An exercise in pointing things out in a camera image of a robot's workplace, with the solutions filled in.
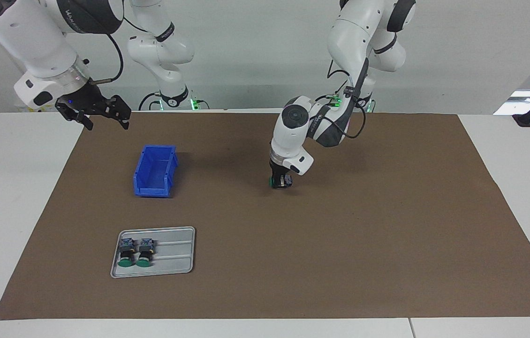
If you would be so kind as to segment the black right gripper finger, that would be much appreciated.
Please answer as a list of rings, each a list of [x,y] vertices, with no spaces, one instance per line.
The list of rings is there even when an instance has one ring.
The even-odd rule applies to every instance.
[[[106,99],[106,117],[119,122],[123,129],[129,128],[132,109],[119,95]]]
[[[61,101],[57,101],[55,107],[65,120],[75,121],[78,124],[82,124],[89,131],[93,129],[93,122],[84,113],[76,112]]]

